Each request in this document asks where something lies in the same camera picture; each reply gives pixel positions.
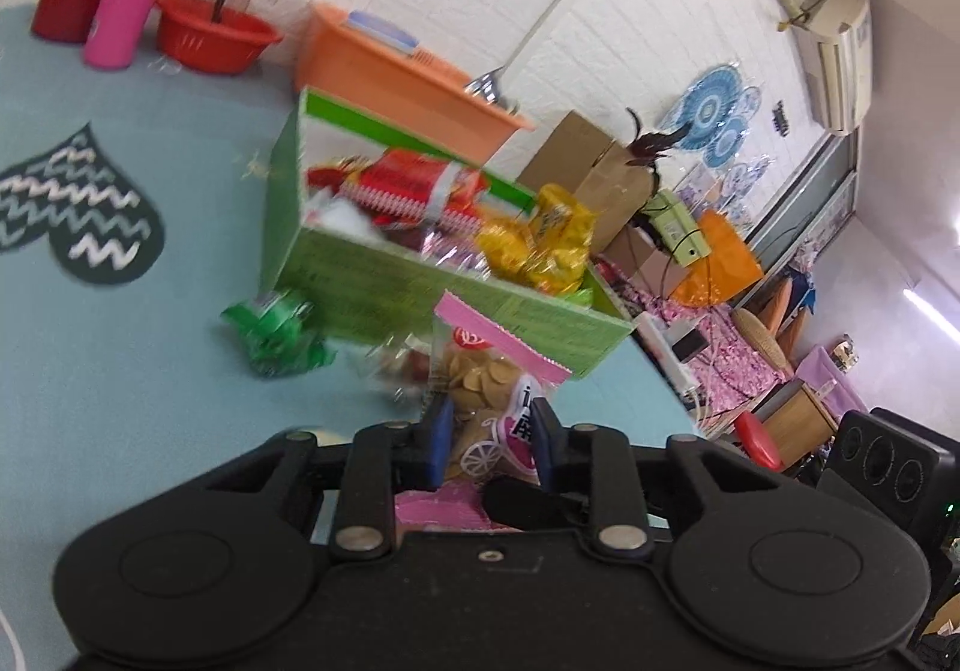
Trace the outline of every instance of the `pink snack bag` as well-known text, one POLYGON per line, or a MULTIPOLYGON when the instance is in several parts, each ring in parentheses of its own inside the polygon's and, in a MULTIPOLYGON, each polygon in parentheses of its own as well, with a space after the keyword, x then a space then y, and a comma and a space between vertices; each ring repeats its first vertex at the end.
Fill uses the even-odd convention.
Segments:
POLYGON ((434 308, 430 393, 453 402, 457 429, 446 477, 494 470, 536 481, 530 404, 570 371, 542 356, 450 292, 434 308))

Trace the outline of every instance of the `dark heart print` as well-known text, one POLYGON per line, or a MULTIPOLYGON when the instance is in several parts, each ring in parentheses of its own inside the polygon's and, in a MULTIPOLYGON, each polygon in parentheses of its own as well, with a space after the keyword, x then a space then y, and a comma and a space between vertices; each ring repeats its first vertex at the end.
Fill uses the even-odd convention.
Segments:
POLYGON ((157 209, 112 164, 90 125, 0 172, 0 252, 50 236, 56 260, 89 284, 128 284, 163 250, 157 209))

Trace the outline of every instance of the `blue table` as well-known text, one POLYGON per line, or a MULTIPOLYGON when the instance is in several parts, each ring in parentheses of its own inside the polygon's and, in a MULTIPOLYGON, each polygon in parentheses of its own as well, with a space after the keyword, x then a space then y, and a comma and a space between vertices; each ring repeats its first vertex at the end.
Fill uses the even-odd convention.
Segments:
MULTIPOLYGON (((164 74, 150 49, 124 73, 95 73, 75 47, 30 38, 31 15, 0 12, 0 167, 92 121, 166 229, 157 263, 120 287, 80 283, 45 238, 0 254, 0 615, 27 668, 49 671, 73 654, 49 593, 79 532, 277 430, 349 438, 397 412, 344 359, 296 379, 254 377, 217 318, 256 289, 265 187, 250 163, 266 163, 293 105, 285 73, 164 74)), ((635 444, 691 430, 630 340, 555 406, 566 423, 616 426, 635 444)), ((13 668, 0 630, 0 669, 13 668)))

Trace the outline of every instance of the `green box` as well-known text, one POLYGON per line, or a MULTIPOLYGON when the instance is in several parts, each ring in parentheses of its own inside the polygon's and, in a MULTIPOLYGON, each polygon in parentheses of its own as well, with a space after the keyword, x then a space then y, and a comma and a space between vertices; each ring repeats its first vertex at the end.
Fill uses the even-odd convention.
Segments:
MULTIPOLYGON (((304 222, 305 169, 321 157, 404 147, 453 159, 379 118, 306 89, 270 159, 261 289, 297 289, 316 306, 315 326, 330 337, 382 342, 396 332, 431 331, 433 308, 450 289, 544 356, 587 375, 634 326, 611 289, 589 270, 593 309, 498 279, 481 280, 423 262, 393 244, 363 244, 304 222)), ((496 175, 491 194, 529 212, 534 197, 496 175)))

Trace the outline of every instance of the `fluorescent light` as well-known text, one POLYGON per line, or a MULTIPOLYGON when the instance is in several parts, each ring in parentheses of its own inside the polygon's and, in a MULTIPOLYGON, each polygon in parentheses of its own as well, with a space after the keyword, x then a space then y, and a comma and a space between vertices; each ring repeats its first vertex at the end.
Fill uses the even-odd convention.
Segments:
POLYGON ((932 305, 930 305, 930 303, 923 299, 923 297, 920 297, 919 294, 916 294, 913 289, 904 289, 904 297, 917 306, 924 316, 926 316, 930 321, 932 321, 947 335, 949 335, 950 339, 954 343, 960 345, 960 330, 950 324, 949 321, 947 321, 947 318, 942 313, 937 311, 937 308, 934 308, 932 305))

